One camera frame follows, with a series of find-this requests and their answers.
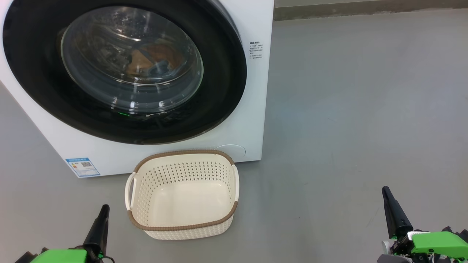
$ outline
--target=washing machine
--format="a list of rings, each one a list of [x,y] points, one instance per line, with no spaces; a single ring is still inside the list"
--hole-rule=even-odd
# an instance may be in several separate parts
[[[0,81],[78,177],[262,157],[273,0],[3,0]]]

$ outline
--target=round glass door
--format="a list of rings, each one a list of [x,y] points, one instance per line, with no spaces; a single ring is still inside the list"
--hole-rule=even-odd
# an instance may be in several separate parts
[[[168,19],[133,7],[81,15],[65,30],[60,53],[81,89],[131,114],[174,109],[195,94],[203,78],[191,38]]]

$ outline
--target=gray floor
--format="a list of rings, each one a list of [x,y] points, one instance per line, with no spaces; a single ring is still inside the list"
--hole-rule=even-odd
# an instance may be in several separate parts
[[[416,228],[467,228],[467,17],[275,23],[263,160],[239,164],[234,222],[201,240],[133,227],[126,176],[76,178],[0,88],[0,261],[79,245],[104,203],[117,263],[375,262],[384,185]]]

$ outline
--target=basket bottom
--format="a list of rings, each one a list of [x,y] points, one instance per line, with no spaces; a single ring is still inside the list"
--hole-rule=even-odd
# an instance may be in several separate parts
[[[228,187],[220,182],[165,185],[153,193],[150,226],[186,226],[225,217],[232,208]]]

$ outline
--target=laundry basket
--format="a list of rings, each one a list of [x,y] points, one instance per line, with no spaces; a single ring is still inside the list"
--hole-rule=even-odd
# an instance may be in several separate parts
[[[225,232],[238,198],[237,168],[227,154],[215,150],[149,156],[136,166],[125,185],[130,221],[162,240]]]

